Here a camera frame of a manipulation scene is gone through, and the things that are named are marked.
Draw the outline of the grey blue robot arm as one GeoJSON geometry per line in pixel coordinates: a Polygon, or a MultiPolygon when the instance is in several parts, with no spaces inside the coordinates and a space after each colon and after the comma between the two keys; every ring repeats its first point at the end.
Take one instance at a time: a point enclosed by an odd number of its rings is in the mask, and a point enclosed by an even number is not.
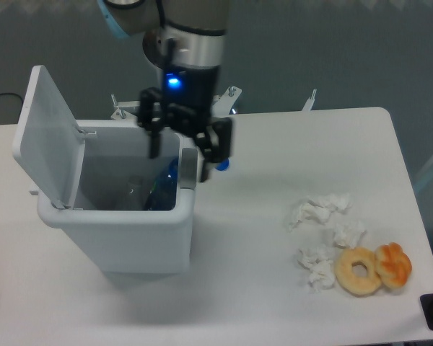
{"type": "Polygon", "coordinates": [[[138,124],[150,137],[149,156],[159,155],[161,132],[170,128],[193,140],[203,157],[201,181],[228,159],[232,119],[215,117],[229,1],[99,1],[108,27],[121,37],[153,35],[159,87],[139,95],[138,124]]]}

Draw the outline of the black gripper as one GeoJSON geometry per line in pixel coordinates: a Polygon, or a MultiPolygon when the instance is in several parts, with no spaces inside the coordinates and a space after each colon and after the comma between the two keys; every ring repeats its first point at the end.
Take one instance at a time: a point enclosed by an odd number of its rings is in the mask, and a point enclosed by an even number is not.
{"type": "Polygon", "coordinates": [[[163,72],[162,91],[149,87],[140,92],[138,126],[149,136],[149,158],[156,159],[160,154],[165,125],[184,136],[195,137],[203,157],[200,182],[206,182],[211,170],[232,154],[232,118],[210,118],[219,70],[218,66],[191,68],[172,64],[163,72]]]}

